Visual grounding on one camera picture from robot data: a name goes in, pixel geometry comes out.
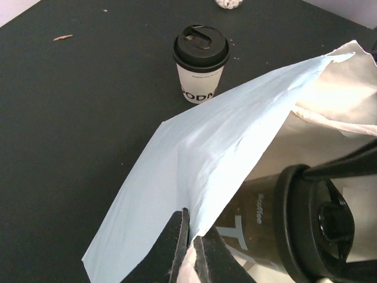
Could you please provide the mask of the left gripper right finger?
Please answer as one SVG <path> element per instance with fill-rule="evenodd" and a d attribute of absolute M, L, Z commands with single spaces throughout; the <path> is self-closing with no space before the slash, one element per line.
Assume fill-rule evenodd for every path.
<path fill-rule="evenodd" d="M 235 260 L 215 227 L 193 241 L 196 252 L 194 270 L 204 283 L 255 283 Z"/>

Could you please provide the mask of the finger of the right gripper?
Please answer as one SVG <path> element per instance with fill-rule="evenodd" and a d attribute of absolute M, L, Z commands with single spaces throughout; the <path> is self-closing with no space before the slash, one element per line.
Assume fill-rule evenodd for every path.
<path fill-rule="evenodd" d="M 306 169 L 307 179 L 340 179 L 376 175 L 376 139 L 339 159 Z"/>

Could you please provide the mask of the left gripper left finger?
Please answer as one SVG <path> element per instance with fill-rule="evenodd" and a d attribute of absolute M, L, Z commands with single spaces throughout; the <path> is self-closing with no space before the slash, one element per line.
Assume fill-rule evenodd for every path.
<path fill-rule="evenodd" d="M 189 211 L 175 211 L 146 257 L 123 282 L 176 283 L 189 241 Z"/>

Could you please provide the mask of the light blue paper bag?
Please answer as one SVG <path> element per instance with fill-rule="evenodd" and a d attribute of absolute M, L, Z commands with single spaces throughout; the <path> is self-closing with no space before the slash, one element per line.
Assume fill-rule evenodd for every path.
<path fill-rule="evenodd" d="M 91 282 L 120 282 L 170 216 L 204 235 L 248 176 L 316 166 L 376 137 L 376 62 L 356 41 L 278 68 L 160 124 L 83 256 Z"/>

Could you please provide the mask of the black paper coffee cup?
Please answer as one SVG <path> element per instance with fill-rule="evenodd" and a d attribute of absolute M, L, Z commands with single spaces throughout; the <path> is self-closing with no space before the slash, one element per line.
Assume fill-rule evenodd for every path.
<path fill-rule="evenodd" d="M 229 42 L 219 30 L 198 24 L 185 27 L 173 44 L 184 98 L 193 104 L 213 98 L 229 56 Z"/>
<path fill-rule="evenodd" d="M 305 165 L 246 180 L 215 221 L 231 251 L 296 282 L 338 279 L 355 221 L 332 181 L 303 177 Z"/>

